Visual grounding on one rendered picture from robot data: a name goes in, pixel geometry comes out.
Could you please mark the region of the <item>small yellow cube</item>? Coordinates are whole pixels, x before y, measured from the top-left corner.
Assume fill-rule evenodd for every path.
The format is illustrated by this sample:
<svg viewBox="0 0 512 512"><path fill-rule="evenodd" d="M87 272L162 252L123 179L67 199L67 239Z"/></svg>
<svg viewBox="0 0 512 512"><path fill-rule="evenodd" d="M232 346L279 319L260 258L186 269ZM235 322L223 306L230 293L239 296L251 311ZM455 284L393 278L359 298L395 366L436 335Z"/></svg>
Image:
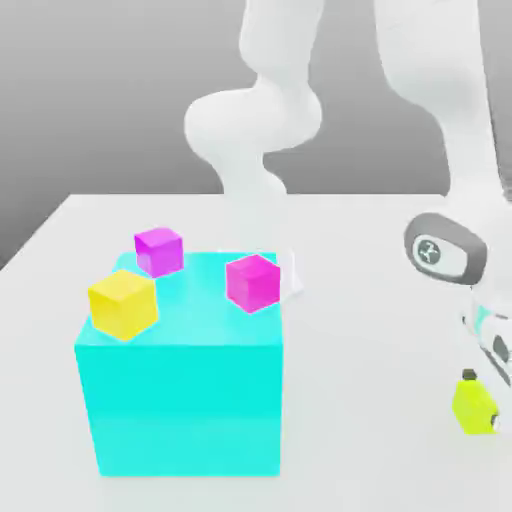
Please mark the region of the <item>small yellow cube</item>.
<svg viewBox="0 0 512 512"><path fill-rule="evenodd" d="M93 326L123 342L159 319L155 282L125 269L90 286L88 298Z"/></svg>

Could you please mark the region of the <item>small magenta cube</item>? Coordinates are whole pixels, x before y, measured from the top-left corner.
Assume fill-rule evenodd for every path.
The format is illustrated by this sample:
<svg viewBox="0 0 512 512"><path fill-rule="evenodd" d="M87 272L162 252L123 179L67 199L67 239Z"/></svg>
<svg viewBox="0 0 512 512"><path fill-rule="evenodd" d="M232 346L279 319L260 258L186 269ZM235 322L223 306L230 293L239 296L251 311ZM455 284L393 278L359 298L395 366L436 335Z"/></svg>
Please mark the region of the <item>small magenta cube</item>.
<svg viewBox="0 0 512 512"><path fill-rule="evenodd" d="M280 267L258 254L226 264L226 295L246 313L280 301Z"/></svg>

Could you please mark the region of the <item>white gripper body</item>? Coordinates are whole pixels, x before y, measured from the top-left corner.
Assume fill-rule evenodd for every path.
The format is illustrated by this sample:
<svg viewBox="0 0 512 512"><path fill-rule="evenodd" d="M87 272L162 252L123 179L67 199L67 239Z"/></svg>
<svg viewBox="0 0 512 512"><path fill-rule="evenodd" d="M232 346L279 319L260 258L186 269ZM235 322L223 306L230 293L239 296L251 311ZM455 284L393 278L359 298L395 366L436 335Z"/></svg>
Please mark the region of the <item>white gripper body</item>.
<svg viewBox="0 0 512 512"><path fill-rule="evenodd" d="M512 388L512 318L490 314L478 320L463 314L462 323L504 383Z"/></svg>

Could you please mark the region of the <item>small purple cube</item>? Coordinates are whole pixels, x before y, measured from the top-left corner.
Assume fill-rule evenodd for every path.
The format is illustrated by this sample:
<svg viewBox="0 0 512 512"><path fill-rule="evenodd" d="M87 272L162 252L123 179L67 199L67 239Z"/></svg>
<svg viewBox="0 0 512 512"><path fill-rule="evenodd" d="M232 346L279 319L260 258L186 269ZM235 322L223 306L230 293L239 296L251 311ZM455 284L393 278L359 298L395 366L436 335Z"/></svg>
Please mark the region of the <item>small purple cube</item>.
<svg viewBox="0 0 512 512"><path fill-rule="evenodd" d="M180 271L184 267L182 237L167 227L134 235L136 262L152 278Z"/></svg>

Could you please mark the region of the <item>small lime cube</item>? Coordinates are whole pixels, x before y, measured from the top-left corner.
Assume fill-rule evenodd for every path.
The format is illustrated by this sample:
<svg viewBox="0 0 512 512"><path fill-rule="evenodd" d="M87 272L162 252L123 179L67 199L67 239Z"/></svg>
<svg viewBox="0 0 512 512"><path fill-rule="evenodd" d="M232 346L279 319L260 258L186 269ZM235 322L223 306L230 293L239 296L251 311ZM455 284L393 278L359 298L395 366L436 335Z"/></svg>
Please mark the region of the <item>small lime cube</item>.
<svg viewBox="0 0 512 512"><path fill-rule="evenodd" d="M467 435L494 434L498 407L479 380L460 380L452 400L453 413Z"/></svg>

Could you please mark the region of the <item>large cyan box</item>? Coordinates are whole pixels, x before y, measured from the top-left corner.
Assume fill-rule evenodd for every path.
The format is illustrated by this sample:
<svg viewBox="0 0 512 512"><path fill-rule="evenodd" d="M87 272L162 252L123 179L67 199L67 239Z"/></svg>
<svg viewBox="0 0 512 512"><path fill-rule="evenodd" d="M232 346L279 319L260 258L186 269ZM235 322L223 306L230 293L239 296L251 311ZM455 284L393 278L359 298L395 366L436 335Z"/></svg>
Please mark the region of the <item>large cyan box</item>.
<svg viewBox="0 0 512 512"><path fill-rule="evenodd" d="M156 282L159 318L122 342L85 322L74 345L99 473L271 477L280 472L281 309L226 296L234 252L189 252Z"/></svg>

